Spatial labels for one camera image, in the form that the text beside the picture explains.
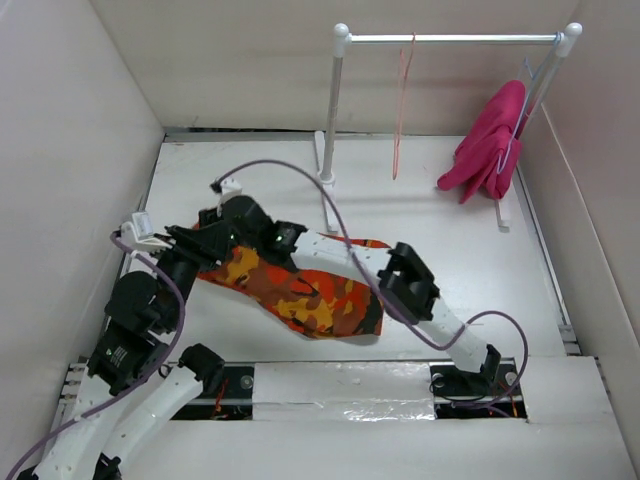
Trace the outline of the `orange camouflage trousers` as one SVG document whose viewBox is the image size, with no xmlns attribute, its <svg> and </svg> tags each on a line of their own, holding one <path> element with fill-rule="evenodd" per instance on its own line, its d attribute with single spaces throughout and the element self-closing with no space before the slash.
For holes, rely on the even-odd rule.
<svg viewBox="0 0 640 480">
<path fill-rule="evenodd" d="M 368 285 L 317 270 L 292 273 L 248 247 L 236 247 L 229 261 L 198 278 L 253 299 L 290 330 L 311 339 L 382 333 L 383 305 Z"/>
</svg>

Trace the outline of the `pink wire hanger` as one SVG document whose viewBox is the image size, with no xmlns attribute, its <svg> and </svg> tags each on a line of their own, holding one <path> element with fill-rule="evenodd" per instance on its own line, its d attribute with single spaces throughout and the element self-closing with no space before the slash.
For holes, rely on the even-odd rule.
<svg viewBox="0 0 640 480">
<path fill-rule="evenodd" d="M 396 180 L 399 174 L 400 164 L 400 148 L 402 141 L 403 125 L 404 125 L 404 111 L 406 104 L 406 90 L 409 72 L 414 56 L 414 49 L 416 44 L 416 33 L 411 35 L 411 42 L 408 55 L 405 55 L 405 50 L 400 49 L 399 53 L 399 65 L 398 65 L 398 82 L 397 82 L 397 100 L 396 100 L 396 122 L 395 131 L 393 134 L 393 157 L 392 157 L 392 179 Z"/>
</svg>

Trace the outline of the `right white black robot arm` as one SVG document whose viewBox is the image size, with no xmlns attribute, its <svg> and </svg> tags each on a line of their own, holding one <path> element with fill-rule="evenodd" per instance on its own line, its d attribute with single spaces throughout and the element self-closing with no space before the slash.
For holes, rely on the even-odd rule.
<svg viewBox="0 0 640 480">
<path fill-rule="evenodd" d="M 389 315 L 443 347 L 471 392 L 497 384 L 500 353 L 451 312 L 410 245 L 346 241 L 274 220 L 246 195 L 201 210 L 198 225 L 221 228 L 230 248 L 200 279 L 253 298 L 291 330 L 309 338 L 378 336 Z"/>
</svg>

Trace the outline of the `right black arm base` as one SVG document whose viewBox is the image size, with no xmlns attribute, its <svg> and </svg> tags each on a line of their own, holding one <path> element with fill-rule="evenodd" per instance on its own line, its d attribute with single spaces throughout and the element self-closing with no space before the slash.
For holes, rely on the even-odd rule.
<svg viewBox="0 0 640 480">
<path fill-rule="evenodd" d="M 527 418 L 521 386 L 513 387 L 518 370 L 512 359 L 501 362 L 492 382 L 459 372 L 451 362 L 433 362 L 429 368 L 438 420 Z"/>
</svg>

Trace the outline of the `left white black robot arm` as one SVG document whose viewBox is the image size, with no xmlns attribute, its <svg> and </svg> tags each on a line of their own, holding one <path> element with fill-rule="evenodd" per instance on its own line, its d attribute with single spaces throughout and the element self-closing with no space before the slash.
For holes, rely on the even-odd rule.
<svg viewBox="0 0 640 480">
<path fill-rule="evenodd" d="M 127 222 L 110 239 L 147 268 L 114 284 L 105 306 L 108 326 L 88 359 L 68 420 L 23 456 L 46 448 L 40 462 L 31 468 L 17 462 L 11 479 L 116 479 L 136 449 L 183 406 L 222 387 L 223 359 L 195 344 L 140 406 L 127 410 L 180 339 L 198 273 L 230 258 L 233 236 L 214 227 L 138 233 Z"/>
</svg>

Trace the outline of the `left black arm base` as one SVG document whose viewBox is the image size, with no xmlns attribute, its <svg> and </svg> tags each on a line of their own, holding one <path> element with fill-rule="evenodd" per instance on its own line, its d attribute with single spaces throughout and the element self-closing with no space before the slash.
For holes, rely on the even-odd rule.
<svg viewBox="0 0 640 480">
<path fill-rule="evenodd" d="M 214 393 L 203 393 L 183 406 L 175 421 L 239 421 L 253 418 L 255 365 L 232 363 L 225 367 Z"/>
</svg>

